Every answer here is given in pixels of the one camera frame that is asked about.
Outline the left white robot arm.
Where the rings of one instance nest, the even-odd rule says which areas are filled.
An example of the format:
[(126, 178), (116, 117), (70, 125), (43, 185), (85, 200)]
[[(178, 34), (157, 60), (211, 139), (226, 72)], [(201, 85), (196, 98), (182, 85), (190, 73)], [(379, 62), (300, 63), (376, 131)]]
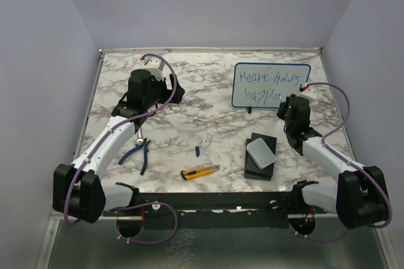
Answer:
[(59, 164), (53, 175), (52, 207), (88, 223), (94, 223), (106, 211), (119, 208), (132, 215), (139, 209), (138, 188), (117, 182), (102, 185), (102, 177), (123, 145), (141, 128), (156, 105), (178, 104), (184, 95), (175, 75), (171, 89), (159, 69), (131, 72), (128, 90), (113, 108), (108, 123), (90, 147), (71, 164)]

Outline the blue framed whiteboard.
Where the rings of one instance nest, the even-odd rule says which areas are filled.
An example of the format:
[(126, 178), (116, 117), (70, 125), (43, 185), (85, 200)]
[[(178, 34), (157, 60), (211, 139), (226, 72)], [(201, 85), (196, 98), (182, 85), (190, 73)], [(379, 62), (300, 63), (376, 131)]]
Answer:
[(235, 108), (279, 108), (279, 98), (298, 95), (311, 66), (302, 63), (239, 62), (234, 66), (231, 105)]

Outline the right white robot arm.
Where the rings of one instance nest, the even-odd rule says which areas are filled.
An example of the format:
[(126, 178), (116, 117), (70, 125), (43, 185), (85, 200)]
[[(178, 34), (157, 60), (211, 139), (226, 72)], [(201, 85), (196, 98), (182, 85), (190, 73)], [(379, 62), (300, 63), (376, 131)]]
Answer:
[(338, 215), (347, 229), (363, 226), (383, 228), (392, 219), (392, 207), (382, 170), (365, 167), (327, 144), (310, 125), (309, 100), (292, 94), (281, 102), (277, 116), (284, 121), (289, 145), (301, 156), (322, 168), (335, 182), (335, 188), (316, 181), (294, 186), (291, 208), (304, 213), (312, 206)]

